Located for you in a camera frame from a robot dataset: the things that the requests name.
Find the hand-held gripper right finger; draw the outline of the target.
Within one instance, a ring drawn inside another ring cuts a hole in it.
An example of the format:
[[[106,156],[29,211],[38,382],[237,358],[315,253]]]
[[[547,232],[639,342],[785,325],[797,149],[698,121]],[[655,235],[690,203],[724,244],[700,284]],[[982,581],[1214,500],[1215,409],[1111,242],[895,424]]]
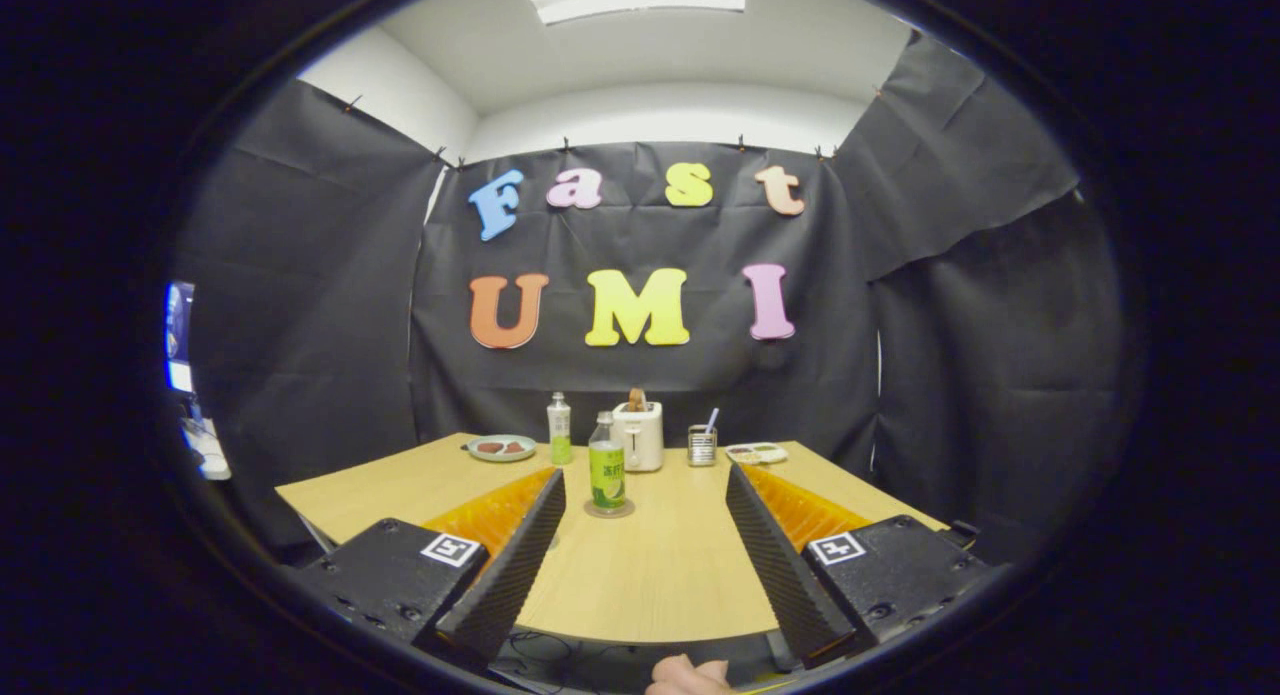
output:
[[[724,503],[806,668],[908,634],[991,580],[988,564],[919,518],[870,522],[754,465],[732,465]]]

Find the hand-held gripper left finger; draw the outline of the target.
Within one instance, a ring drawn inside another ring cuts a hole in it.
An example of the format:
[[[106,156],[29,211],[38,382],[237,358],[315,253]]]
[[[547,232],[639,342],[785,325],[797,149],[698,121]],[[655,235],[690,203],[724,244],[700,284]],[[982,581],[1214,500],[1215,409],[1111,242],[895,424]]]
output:
[[[360,628],[483,668],[515,627],[564,509],[564,475],[547,467],[424,525],[379,518],[292,575]]]

